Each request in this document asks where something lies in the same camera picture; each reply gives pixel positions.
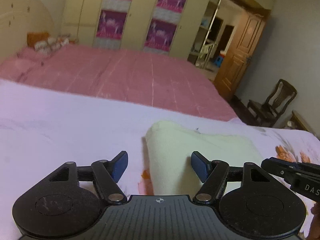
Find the pale cream small garment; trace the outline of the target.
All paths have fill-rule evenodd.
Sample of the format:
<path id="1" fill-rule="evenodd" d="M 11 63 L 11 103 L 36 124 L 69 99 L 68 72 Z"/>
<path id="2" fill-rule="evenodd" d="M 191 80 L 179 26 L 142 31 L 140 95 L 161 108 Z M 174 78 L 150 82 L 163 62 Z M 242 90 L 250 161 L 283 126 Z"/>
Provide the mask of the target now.
<path id="1" fill-rule="evenodd" d="M 263 158 L 253 142 L 242 135 L 206 134 L 170 121 L 153 124 L 145 136 L 149 170 L 155 195 L 195 196 L 202 183 L 191 166 L 191 154 L 221 160 L 240 167 L 261 164 Z"/>

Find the dark wooden chair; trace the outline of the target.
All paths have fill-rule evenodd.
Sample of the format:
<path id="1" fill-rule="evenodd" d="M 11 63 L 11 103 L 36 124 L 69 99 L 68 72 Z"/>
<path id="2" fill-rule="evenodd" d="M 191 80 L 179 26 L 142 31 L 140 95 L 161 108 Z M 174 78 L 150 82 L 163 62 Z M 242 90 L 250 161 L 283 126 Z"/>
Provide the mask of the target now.
<path id="1" fill-rule="evenodd" d="M 273 127 L 297 94 L 298 92 L 293 85 L 284 79 L 279 79 L 263 103 L 249 100 L 247 108 L 253 111 L 260 126 Z"/>

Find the floral lilac bed sheet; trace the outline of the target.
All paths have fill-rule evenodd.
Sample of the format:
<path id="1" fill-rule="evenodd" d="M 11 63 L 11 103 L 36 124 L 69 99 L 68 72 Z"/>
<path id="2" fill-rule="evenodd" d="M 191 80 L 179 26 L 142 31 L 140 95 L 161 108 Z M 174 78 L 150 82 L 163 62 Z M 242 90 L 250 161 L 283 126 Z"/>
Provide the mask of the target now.
<path id="1" fill-rule="evenodd" d="M 133 103 L 60 93 L 1 81 L 1 239 L 18 239 L 15 200 L 67 161 L 80 166 L 112 159 L 120 151 L 129 165 L 120 179 L 127 196 L 154 194 L 145 136 L 159 121 L 206 134 L 242 135 L 263 160 L 319 163 L 319 140 L 309 132 L 247 126 L 198 118 Z"/>

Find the blue plastic stool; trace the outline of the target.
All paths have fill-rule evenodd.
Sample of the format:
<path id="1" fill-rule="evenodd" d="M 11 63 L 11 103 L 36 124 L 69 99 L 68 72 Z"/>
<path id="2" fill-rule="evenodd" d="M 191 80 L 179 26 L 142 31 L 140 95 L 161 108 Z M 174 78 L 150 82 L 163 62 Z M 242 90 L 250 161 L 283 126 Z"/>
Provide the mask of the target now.
<path id="1" fill-rule="evenodd" d="M 220 68 L 220 67 L 221 67 L 221 64 L 222 64 L 222 62 L 223 62 L 223 60 L 224 60 L 224 58 L 225 58 L 225 55 L 220 54 L 220 55 L 215 59 L 214 65 L 217 66 L 218 68 Z"/>

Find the pink pillow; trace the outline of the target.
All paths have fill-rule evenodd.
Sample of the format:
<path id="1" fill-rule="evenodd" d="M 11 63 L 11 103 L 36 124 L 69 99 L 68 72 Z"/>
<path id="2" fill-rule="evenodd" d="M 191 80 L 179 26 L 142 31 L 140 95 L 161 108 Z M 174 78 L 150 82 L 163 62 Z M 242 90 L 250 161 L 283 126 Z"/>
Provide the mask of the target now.
<path id="1" fill-rule="evenodd" d="M 50 59 L 51 53 L 45 54 L 26 47 L 1 63 L 1 79 L 19 82 L 33 70 L 40 69 Z"/>

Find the brown wooden door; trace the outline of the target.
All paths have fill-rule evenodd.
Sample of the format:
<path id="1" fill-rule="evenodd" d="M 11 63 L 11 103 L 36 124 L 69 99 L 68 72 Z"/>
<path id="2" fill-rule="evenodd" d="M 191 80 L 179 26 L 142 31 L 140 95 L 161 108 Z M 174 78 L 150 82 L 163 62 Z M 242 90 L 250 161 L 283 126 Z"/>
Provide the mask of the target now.
<path id="1" fill-rule="evenodd" d="M 250 65 L 252 55 L 263 33 L 270 10 L 245 10 L 221 67 L 214 79 L 217 92 L 226 101 L 230 101 Z"/>

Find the open shelf unit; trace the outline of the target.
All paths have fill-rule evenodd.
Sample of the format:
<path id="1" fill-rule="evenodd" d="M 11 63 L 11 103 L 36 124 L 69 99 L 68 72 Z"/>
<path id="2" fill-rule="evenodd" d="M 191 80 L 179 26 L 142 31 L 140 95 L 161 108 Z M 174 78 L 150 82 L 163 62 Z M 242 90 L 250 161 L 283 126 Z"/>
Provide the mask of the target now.
<path id="1" fill-rule="evenodd" d="M 221 29 L 223 20 L 217 17 L 221 0 L 209 0 L 201 24 L 197 31 L 188 61 L 198 68 L 205 68 Z"/>

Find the pink checked bed cover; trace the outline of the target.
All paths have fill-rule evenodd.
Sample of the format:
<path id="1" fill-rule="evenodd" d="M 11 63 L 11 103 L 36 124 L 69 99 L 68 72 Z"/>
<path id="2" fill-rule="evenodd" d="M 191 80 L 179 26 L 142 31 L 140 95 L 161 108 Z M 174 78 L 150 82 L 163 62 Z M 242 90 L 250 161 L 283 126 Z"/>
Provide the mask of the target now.
<path id="1" fill-rule="evenodd" d="M 190 62 L 143 51 L 69 44 L 16 83 L 213 120 L 236 118 L 214 85 Z"/>

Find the purple poster lower left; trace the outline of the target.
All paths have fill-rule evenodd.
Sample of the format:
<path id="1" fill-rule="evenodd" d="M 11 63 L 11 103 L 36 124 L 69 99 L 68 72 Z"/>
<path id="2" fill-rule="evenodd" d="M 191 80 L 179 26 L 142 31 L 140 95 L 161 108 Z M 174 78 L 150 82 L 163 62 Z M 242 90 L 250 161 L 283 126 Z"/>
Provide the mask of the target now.
<path id="1" fill-rule="evenodd" d="M 96 48 L 119 49 L 127 13 L 102 10 L 93 46 Z"/>

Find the purple poster lower right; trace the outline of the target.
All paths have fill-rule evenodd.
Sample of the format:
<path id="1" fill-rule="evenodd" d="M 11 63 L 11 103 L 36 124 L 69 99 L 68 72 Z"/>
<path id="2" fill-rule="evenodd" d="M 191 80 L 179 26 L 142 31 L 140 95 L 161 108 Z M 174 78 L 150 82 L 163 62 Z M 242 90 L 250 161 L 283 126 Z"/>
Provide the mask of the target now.
<path id="1" fill-rule="evenodd" d="M 177 25 L 158 19 L 152 19 L 143 50 L 168 55 L 174 39 Z"/>

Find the cream curved headboard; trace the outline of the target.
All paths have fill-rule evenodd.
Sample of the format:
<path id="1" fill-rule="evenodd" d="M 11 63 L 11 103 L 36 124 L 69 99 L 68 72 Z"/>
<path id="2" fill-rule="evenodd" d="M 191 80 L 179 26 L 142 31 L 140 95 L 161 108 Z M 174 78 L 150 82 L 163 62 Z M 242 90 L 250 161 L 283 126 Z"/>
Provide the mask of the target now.
<path id="1" fill-rule="evenodd" d="M 1 0 L 1 61 L 27 45 L 27 33 L 53 33 L 54 21 L 40 0 Z"/>

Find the cream wardrobe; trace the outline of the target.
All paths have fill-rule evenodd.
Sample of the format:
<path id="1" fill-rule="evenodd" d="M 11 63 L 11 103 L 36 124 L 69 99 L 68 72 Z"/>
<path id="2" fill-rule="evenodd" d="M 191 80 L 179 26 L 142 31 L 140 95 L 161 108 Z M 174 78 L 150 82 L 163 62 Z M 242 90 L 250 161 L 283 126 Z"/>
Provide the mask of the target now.
<path id="1" fill-rule="evenodd" d="M 272 9 L 275 0 L 240 0 L 250 8 Z M 76 36 L 81 44 L 93 45 L 103 0 L 66 0 L 61 33 Z M 187 0 L 174 36 L 171 55 L 187 58 L 209 0 Z M 121 39 L 121 48 L 141 50 L 156 0 L 132 0 Z"/>

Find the purple poster upper right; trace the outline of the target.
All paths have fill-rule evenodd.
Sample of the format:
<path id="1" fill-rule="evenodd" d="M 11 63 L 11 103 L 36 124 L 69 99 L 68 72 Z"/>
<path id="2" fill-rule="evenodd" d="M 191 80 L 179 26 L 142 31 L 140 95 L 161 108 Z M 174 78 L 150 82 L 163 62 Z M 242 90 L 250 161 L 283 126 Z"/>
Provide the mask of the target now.
<path id="1" fill-rule="evenodd" d="M 158 0 L 153 19 L 178 25 L 187 0 Z"/>

